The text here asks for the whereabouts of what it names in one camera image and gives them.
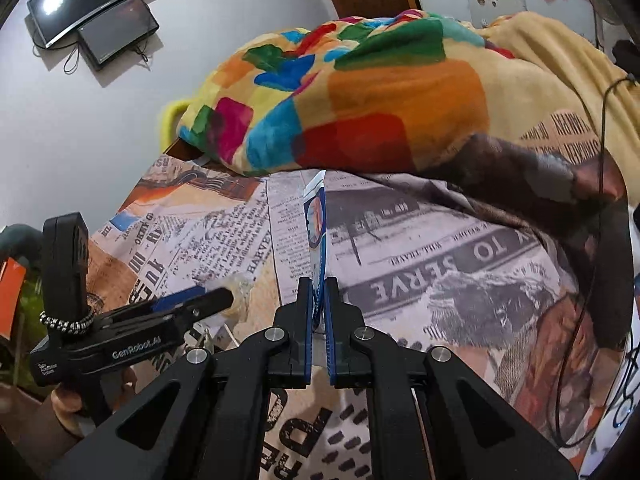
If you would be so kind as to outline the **person's left hand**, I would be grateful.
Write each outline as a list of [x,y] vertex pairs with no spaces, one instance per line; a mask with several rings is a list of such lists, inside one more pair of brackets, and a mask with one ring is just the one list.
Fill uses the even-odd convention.
[[[124,368],[120,372],[117,383],[117,396],[110,402],[112,411],[119,410],[136,395],[137,374],[131,368]],[[80,422],[79,412],[84,408],[81,396],[62,385],[57,386],[50,394],[54,414],[62,427],[75,437],[85,437],[88,429],[84,429]]]

